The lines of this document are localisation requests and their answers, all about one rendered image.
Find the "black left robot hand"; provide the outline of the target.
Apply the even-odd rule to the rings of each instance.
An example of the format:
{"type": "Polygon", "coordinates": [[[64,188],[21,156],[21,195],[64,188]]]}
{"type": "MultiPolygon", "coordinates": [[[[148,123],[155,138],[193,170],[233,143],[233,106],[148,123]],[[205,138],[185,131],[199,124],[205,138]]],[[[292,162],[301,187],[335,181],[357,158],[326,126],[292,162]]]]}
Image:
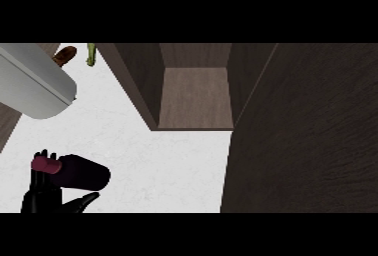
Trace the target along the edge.
{"type": "MultiPolygon", "coordinates": [[[[52,159],[59,159],[56,154],[47,154],[47,150],[37,152],[37,156],[44,156],[52,159]]],[[[52,181],[49,174],[35,171],[31,168],[31,182],[30,189],[24,195],[21,212],[22,213],[81,213],[89,204],[99,197],[99,191],[89,191],[83,197],[62,202],[62,189],[52,181]]]]}

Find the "dark brown cabinet door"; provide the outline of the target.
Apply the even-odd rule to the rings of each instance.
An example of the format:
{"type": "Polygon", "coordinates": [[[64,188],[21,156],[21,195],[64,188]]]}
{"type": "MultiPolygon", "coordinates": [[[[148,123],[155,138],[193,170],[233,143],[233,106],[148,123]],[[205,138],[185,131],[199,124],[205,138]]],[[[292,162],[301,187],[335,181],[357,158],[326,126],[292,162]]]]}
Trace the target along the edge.
{"type": "Polygon", "coordinates": [[[378,43],[276,45],[230,137],[220,210],[378,213],[378,43]]]}

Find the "brown bread loaf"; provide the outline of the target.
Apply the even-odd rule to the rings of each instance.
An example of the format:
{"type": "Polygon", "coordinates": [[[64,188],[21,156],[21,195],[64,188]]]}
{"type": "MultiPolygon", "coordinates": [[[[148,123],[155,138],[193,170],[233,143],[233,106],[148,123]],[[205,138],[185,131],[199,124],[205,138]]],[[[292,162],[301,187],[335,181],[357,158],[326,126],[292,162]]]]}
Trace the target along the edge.
{"type": "Polygon", "coordinates": [[[74,46],[66,46],[53,56],[52,60],[58,64],[59,67],[62,67],[69,60],[75,57],[77,54],[77,48],[74,46]]]}

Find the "brown wooden panel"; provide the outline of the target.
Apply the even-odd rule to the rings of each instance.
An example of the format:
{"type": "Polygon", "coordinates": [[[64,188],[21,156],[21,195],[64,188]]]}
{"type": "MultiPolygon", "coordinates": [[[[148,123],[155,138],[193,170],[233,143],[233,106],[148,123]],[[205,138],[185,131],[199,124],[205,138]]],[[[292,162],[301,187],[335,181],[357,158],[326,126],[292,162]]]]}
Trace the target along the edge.
{"type": "Polygon", "coordinates": [[[3,151],[22,113],[0,103],[0,152],[3,151]]]}

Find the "brown wooden cabinet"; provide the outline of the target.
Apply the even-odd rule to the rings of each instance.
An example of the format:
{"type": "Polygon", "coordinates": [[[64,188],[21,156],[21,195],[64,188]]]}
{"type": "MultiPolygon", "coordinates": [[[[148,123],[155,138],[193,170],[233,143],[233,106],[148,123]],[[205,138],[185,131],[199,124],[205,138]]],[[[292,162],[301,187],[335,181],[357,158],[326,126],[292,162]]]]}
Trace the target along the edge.
{"type": "Polygon", "coordinates": [[[100,43],[97,49],[152,131],[230,131],[273,43],[100,43]]]}

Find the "dark wine bottle red cap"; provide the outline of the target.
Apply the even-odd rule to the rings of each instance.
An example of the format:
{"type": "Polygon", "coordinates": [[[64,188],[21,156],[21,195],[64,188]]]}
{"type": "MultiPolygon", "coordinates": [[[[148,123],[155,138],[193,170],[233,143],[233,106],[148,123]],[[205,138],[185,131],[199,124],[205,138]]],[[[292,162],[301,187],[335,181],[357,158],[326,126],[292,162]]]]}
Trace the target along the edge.
{"type": "Polygon", "coordinates": [[[31,168],[47,173],[52,183],[64,188],[100,191],[111,179],[109,169],[74,154],[59,159],[37,156],[31,168]]]}

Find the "green vegetable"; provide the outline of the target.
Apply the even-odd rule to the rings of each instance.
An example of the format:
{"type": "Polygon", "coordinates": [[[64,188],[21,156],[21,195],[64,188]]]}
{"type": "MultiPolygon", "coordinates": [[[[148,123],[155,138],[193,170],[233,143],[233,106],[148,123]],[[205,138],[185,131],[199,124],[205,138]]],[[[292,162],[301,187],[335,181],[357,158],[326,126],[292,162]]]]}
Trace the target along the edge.
{"type": "Polygon", "coordinates": [[[95,45],[95,43],[87,43],[87,51],[89,51],[89,56],[87,56],[86,63],[92,67],[92,66],[95,66],[95,63],[96,63],[96,45],[95,45]]]}

